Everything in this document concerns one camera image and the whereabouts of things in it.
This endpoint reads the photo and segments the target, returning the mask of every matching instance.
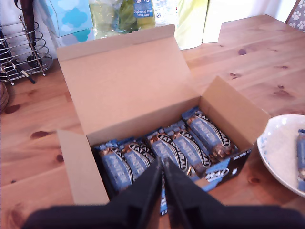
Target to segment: blue wrapper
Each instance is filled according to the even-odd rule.
[[[132,171],[133,179],[136,180],[150,165],[143,155],[145,152],[133,137],[120,141],[119,148]]]
[[[206,155],[206,148],[203,146],[206,151],[204,152],[193,138],[192,135],[194,135],[194,133],[192,134],[191,130],[187,130],[185,123],[182,120],[164,130],[186,156],[196,174],[199,177],[202,177],[205,174],[206,169],[210,167],[211,161]]]
[[[99,151],[102,164],[116,192],[121,192],[132,184],[132,171],[119,150],[117,140],[96,146],[95,149]]]
[[[207,148],[208,156],[214,163],[237,152],[237,147],[204,115],[198,106],[184,112],[182,118]]]
[[[144,137],[156,156],[161,159],[169,157],[185,174],[190,174],[191,167],[187,158],[163,128],[150,132]]]
[[[154,160],[155,160],[155,155],[152,152],[152,150],[148,147],[148,145],[146,143],[143,142],[142,139],[138,139],[137,143],[139,144],[140,148],[143,150],[142,154],[144,155],[144,157],[146,157],[149,161],[149,163],[151,164]]]
[[[305,191],[305,130],[299,130],[296,141],[299,190]]]

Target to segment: open cardboard box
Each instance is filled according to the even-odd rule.
[[[143,136],[179,121],[196,105],[241,150],[196,184],[208,191],[242,169],[269,115],[219,77],[202,93],[173,33],[169,25],[58,49],[85,133],[58,131],[75,204],[109,202],[91,146]]]

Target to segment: wire dish rack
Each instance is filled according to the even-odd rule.
[[[46,76],[45,71],[53,64],[43,34],[38,31],[39,24],[35,22],[35,30],[27,32],[21,16],[19,20],[18,23],[0,25],[0,81],[10,82],[11,85],[24,77],[35,83],[31,75],[42,73]],[[31,42],[29,34],[33,32],[36,33],[36,40]]]

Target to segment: tissue box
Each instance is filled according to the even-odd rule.
[[[92,41],[95,39],[94,31],[92,28],[74,32],[62,37],[57,37],[50,29],[49,33],[56,49],[59,47],[77,44],[80,42]]]
[[[57,36],[93,27],[88,0],[35,1],[43,22]]]

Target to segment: wood grain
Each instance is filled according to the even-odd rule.
[[[215,76],[272,116],[305,115],[305,34],[267,15],[223,24],[218,43],[183,55],[201,89]],[[18,229],[36,209],[72,204],[56,129],[82,133],[58,63],[36,84],[8,85],[1,114],[1,228]],[[241,174],[209,192],[227,205],[276,204],[305,213],[252,153]],[[168,227],[168,216],[159,228]]]

